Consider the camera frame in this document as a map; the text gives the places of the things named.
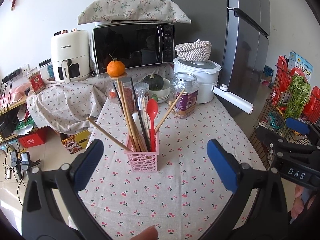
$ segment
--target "finger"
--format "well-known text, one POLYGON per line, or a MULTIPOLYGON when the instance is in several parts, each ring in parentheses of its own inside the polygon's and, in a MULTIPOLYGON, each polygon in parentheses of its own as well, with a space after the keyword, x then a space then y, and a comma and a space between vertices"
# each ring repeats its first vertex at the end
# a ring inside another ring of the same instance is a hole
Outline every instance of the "finger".
POLYGON ((303 205, 303 201, 301 200, 300 197, 296 198, 294 201, 293 201, 293 206, 292 206, 292 214, 291 215, 293 218, 296 218, 299 214, 302 213, 303 211, 303 208, 304 208, 304 205, 303 205))
POLYGON ((308 209, 310 208, 310 206, 313 203, 313 201, 315 200, 315 198, 316 198, 316 196, 313 196, 313 197, 310 198, 308 206, 307 206, 308 209))
POLYGON ((296 185, 296 188, 294 190, 294 197, 300 197, 302 192, 303 192, 304 187, 300 186, 300 185, 296 185))
POLYGON ((157 240, 158 239, 158 231, 155 226, 148 227, 143 230, 140 234, 131 238, 131 240, 157 240))
POLYGON ((294 208, 292 208, 292 210, 290 211, 290 215, 292 218, 296 219, 299 214, 297 213, 297 211, 294 208))

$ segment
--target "pink utensil holder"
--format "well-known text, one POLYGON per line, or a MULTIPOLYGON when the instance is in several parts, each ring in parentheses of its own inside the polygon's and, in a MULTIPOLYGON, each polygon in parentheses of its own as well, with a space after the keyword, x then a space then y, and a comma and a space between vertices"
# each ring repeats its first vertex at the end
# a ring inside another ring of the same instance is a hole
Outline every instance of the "pink utensil holder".
MULTIPOLYGON (((127 141, 125 145, 129 149, 133 150, 132 142, 130 140, 129 135, 127 136, 127 141)), ((124 151, 124 153, 127 155, 133 171, 156 172, 158 155, 159 155, 159 131, 156 133, 156 151, 155 152, 124 151)))

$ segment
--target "blue gripper pad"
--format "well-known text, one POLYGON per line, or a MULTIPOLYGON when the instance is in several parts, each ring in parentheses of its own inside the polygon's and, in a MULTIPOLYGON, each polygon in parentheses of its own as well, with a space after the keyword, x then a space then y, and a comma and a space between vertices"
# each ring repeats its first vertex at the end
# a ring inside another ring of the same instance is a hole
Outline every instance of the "blue gripper pad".
POLYGON ((297 131, 298 133, 301 133, 302 135, 306 135, 310 133, 310 129, 307 123, 298 121, 290 117, 285 120, 285 125, 288 128, 294 131, 297 131))
POLYGON ((238 188, 237 173, 239 163, 227 153, 216 139, 211 139, 207 143, 207 155, 217 171, 223 185, 234 194, 238 188))
POLYGON ((92 177, 92 174, 103 155, 103 151, 103 142, 101 140, 95 139, 83 153, 85 158, 82 160, 79 167, 74 173, 73 188, 75 192, 81 191, 87 186, 88 181, 92 177))

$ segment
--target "cherry print tablecloth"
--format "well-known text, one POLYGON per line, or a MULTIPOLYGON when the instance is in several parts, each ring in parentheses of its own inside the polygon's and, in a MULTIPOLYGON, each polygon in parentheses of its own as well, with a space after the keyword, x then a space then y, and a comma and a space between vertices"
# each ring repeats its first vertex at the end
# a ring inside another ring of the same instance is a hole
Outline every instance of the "cherry print tablecloth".
MULTIPOLYGON (((167 107, 167 102, 159 104, 156 123, 167 107)), ((125 141, 127 128, 118 105, 107 100, 98 124, 125 141)), ((113 239, 130 239, 151 225, 156 225, 159 239, 192 240, 204 233, 231 196, 207 157, 206 144, 211 138, 217 138, 239 162, 265 169, 217 98, 198 105, 186 119, 169 115, 160 129, 160 155, 154 173, 133 172, 120 147, 94 129, 90 142, 96 138, 103 141, 105 154, 79 196, 113 239)), ((255 194, 237 226, 244 223, 255 194)))
MULTIPOLYGON (((172 77, 169 64, 127 69, 133 82, 138 82, 147 74, 159 73, 163 77, 172 77)), ((107 99, 105 92, 109 78, 100 76, 71 82, 45 81, 46 88, 35 95, 30 92, 27 98, 28 110, 37 127, 50 126, 58 132, 76 134, 92 125, 87 116, 98 117, 107 99)))

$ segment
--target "glass jar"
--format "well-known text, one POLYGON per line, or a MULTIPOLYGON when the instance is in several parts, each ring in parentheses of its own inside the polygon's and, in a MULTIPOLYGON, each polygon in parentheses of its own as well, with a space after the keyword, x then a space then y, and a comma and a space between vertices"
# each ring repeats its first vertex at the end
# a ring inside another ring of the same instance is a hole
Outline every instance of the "glass jar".
POLYGON ((148 101, 149 101, 149 84, 140 82, 134 85, 134 91, 137 96, 139 110, 143 110, 143 102, 144 106, 146 107, 148 101))
MULTIPOLYGON (((117 78, 111 78, 111 77, 109 77, 109 78, 110 78, 110 81, 108 83, 106 96, 111 101, 111 103, 119 105, 117 93, 116 93, 115 88, 113 86, 113 83, 114 83, 116 86, 117 92, 119 93, 117 78)), ((132 86, 131 86, 130 78, 123 77, 123 78, 120 78, 119 80, 123 84, 124 97, 126 98, 126 102, 128 103, 129 111, 130 111, 130 113, 133 113, 135 111, 135 107, 134 107, 134 102, 133 102, 133 94, 132 94, 132 86)))
POLYGON ((51 59, 39 63, 41 77, 44 80, 55 81, 51 59))
POLYGON ((187 72, 177 72, 170 81, 169 108, 174 103, 181 91, 185 89, 172 113, 179 118, 186 118, 194 113, 199 91, 197 77, 187 72))
POLYGON ((35 95, 45 89, 45 84, 37 67, 27 72, 27 79, 30 82, 30 90, 33 91, 35 95))

